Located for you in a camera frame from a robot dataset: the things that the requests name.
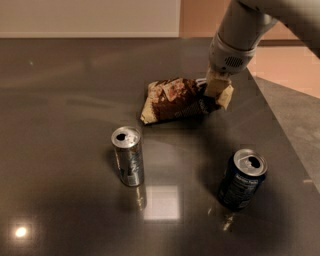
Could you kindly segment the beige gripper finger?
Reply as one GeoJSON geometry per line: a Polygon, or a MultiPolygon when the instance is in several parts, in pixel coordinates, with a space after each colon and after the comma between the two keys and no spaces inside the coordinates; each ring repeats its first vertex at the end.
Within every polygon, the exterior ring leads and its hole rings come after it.
{"type": "Polygon", "coordinates": [[[223,109],[227,109],[231,102],[233,91],[234,91],[234,88],[232,85],[229,85],[228,87],[226,87],[222,91],[222,93],[219,95],[217,104],[223,109]]]}
{"type": "Polygon", "coordinates": [[[206,84],[204,95],[217,98],[231,84],[230,75],[209,68],[206,74],[206,84]]]}

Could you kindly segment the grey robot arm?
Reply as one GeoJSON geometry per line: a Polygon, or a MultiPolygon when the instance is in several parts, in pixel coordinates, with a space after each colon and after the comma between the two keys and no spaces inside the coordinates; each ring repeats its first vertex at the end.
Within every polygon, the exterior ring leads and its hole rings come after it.
{"type": "Polygon", "coordinates": [[[263,35],[278,22],[320,57],[320,0],[231,0],[210,44],[204,95],[227,108],[230,77],[246,69],[263,35]]]}

